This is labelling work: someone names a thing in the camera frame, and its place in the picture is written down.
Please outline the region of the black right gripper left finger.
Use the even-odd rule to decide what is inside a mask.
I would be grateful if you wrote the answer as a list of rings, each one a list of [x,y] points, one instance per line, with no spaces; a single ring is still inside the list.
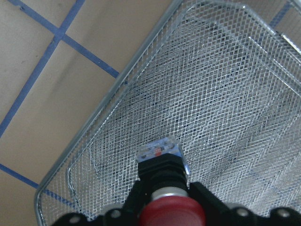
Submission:
[[[135,181],[122,207],[111,208],[93,220],[81,213],[67,213],[53,223],[54,226],[136,226],[138,216],[147,201],[146,185]]]

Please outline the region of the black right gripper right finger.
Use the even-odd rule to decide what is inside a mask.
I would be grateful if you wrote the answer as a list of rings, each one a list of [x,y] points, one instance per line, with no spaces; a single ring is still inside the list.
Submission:
[[[190,183],[189,196],[203,207],[206,226],[299,226],[301,224],[301,214],[287,207],[274,208],[267,217],[259,216],[237,204],[229,207],[200,182]]]

